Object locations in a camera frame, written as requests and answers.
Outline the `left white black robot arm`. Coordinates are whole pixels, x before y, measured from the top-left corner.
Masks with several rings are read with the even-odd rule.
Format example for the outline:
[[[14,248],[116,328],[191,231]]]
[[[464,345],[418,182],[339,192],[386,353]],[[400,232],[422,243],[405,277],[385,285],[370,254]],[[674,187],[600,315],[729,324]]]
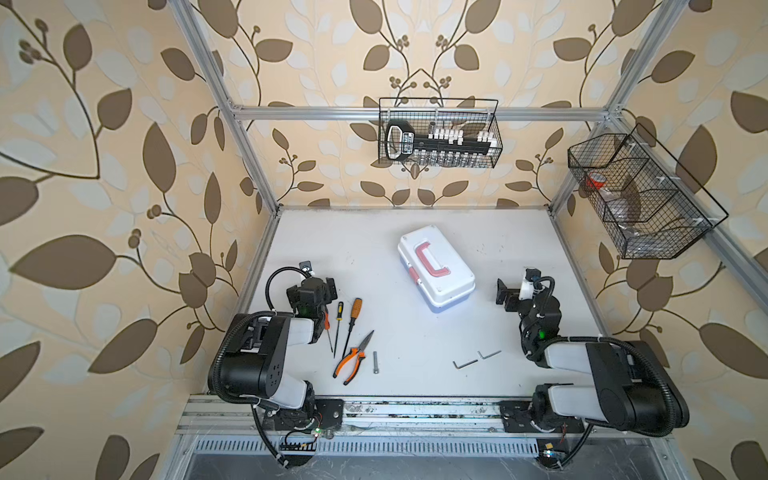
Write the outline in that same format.
[[[284,272],[302,276],[286,290],[290,309],[278,311],[271,283]],[[320,437],[342,425],[344,401],[320,399],[308,380],[284,371],[287,350],[316,343],[329,328],[328,305],[337,299],[335,281],[314,275],[311,263],[275,270],[266,280],[268,309],[234,316],[214,356],[208,389],[230,404],[247,405],[269,454],[285,469],[308,462]]]

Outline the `red handled small screwdriver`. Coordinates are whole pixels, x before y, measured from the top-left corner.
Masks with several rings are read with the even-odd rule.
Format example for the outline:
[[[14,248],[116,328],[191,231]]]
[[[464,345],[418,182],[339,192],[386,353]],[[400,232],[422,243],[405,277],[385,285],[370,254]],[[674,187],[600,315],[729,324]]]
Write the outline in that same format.
[[[331,340],[331,337],[330,337],[329,313],[327,311],[325,312],[325,316],[324,316],[324,331],[325,331],[326,337],[328,339],[328,344],[329,344],[329,347],[330,347],[330,351],[333,354],[334,350],[333,350],[332,340]]]

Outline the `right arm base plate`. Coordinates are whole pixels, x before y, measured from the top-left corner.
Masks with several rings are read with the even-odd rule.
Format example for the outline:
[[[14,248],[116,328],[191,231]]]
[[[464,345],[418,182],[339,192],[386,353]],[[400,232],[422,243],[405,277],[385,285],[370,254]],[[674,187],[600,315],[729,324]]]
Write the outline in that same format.
[[[532,401],[504,400],[498,403],[505,433],[576,434],[585,431],[584,423],[575,417],[558,415],[534,408]]]

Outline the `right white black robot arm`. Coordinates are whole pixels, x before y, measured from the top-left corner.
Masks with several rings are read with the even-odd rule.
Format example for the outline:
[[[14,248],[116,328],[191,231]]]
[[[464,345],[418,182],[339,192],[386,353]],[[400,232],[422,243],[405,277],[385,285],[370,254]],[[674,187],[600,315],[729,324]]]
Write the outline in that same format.
[[[683,394],[650,345],[606,336],[563,336],[562,312],[555,280],[528,268],[517,288],[496,284],[496,303],[519,317],[524,357],[536,366],[590,377],[588,385],[538,385],[524,410],[505,417],[542,432],[565,432],[570,422],[584,431],[568,451],[547,447],[537,462],[547,470],[563,470],[597,427],[662,438],[690,421]]]

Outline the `white blue plastic toolbox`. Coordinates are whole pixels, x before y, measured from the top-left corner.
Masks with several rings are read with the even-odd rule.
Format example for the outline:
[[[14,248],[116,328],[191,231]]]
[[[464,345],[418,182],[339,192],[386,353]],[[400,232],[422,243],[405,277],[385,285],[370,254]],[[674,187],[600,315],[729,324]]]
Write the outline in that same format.
[[[465,301],[476,289],[474,273],[435,225],[401,236],[397,251],[411,280],[435,313]]]

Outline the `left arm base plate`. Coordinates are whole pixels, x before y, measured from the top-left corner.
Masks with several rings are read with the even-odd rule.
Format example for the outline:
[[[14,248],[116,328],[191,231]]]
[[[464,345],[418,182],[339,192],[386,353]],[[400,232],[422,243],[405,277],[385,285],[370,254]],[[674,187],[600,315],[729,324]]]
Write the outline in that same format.
[[[275,431],[335,430],[343,423],[344,406],[340,398],[308,399],[301,409],[268,411],[263,422]]]

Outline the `orange wooden handled screwdriver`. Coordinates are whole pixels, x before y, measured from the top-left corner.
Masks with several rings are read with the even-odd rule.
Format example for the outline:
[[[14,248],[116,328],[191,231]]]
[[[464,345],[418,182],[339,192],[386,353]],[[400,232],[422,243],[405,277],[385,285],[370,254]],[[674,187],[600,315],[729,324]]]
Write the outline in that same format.
[[[352,331],[354,329],[355,323],[360,315],[361,309],[362,309],[363,300],[361,298],[356,298],[352,305],[352,310],[350,313],[350,321],[348,326],[348,332],[347,337],[345,340],[344,349],[342,350],[342,356],[345,357],[348,354],[348,347],[349,347],[349,341],[352,334]]]

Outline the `orange handled pliers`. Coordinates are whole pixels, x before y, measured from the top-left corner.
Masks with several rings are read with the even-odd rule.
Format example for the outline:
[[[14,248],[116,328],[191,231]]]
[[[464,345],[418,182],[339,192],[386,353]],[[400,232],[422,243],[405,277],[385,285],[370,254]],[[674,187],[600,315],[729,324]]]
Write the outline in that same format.
[[[370,340],[372,339],[374,333],[375,333],[374,330],[369,332],[357,347],[352,348],[350,352],[347,353],[339,361],[336,368],[334,369],[333,378],[338,378],[343,368],[345,367],[345,365],[353,361],[354,362],[353,369],[351,370],[350,375],[345,379],[343,384],[349,385],[355,379],[355,377],[357,376],[360,370],[363,360],[366,358],[365,349],[368,346]]]

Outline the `yellow black handled screwdriver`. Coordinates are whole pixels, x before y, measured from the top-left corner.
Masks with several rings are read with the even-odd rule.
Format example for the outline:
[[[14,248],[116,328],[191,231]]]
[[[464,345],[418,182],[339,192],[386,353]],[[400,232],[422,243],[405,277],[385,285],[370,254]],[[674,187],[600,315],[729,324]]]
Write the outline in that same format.
[[[335,345],[338,344],[339,334],[341,330],[341,323],[343,321],[343,311],[344,311],[344,302],[339,301],[337,304],[336,318],[335,318],[336,319],[336,332],[335,332],[335,339],[334,339]]]

